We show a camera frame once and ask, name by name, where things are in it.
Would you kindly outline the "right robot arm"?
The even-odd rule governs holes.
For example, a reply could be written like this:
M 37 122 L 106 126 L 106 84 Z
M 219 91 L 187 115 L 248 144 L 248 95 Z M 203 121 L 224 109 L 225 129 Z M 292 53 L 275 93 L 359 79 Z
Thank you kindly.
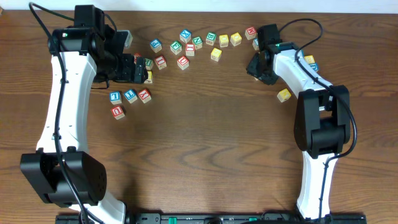
M 328 196 L 333 169 L 356 143 L 358 130 L 349 108 L 349 91 L 318 73 L 313 56 L 293 42 L 283 42 L 276 24 L 258 28 L 258 51 L 246 71 L 266 85 L 282 79 L 297 97 L 294 138 L 303 155 L 303 174 L 296 209 L 303 222 L 330 223 Z

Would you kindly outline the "blue 2 block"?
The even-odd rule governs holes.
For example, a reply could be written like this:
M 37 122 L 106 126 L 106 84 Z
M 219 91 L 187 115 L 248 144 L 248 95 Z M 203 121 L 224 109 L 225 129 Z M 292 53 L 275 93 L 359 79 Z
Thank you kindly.
M 252 42 L 252 46 L 254 48 L 254 50 L 259 50 L 259 44 L 258 44 L 258 39 L 255 38 Z

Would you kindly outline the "red I block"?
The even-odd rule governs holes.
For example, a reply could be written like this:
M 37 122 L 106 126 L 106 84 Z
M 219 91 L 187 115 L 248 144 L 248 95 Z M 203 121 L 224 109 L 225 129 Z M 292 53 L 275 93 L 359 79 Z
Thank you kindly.
M 155 58 L 155 64 L 159 70 L 167 67 L 167 61 L 163 55 L 160 55 Z

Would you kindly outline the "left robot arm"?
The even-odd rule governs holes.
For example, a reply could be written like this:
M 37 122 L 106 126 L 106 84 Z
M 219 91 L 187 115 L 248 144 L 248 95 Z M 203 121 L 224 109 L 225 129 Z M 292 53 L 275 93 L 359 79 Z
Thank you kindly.
M 107 189 L 106 169 L 90 156 L 87 117 L 94 83 L 148 79 L 145 60 L 126 53 L 132 36 L 93 5 L 77 5 L 72 25 L 47 32 L 52 56 L 49 109 L 36 151 L 21 172 L 44 203 L 78 211 L 71 223 L 133 223 L 126 204 Z

